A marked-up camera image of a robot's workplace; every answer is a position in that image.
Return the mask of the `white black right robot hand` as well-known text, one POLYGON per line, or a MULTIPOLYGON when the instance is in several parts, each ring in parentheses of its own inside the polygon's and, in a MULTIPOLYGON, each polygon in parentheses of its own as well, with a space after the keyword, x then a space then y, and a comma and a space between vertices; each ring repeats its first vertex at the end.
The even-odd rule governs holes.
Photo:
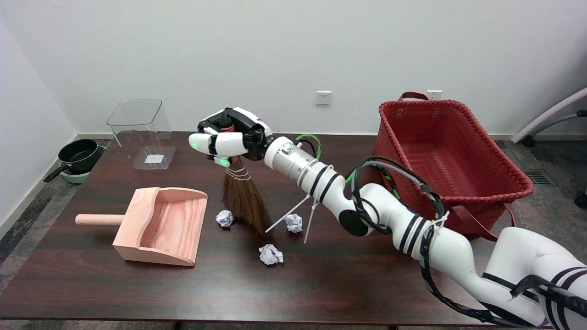
POLYGON ((226 107, 202 119, 188 143, 214 163, 228 167, 238 157, 262 160, 275 138, 257 115, 241 107, 226 107))

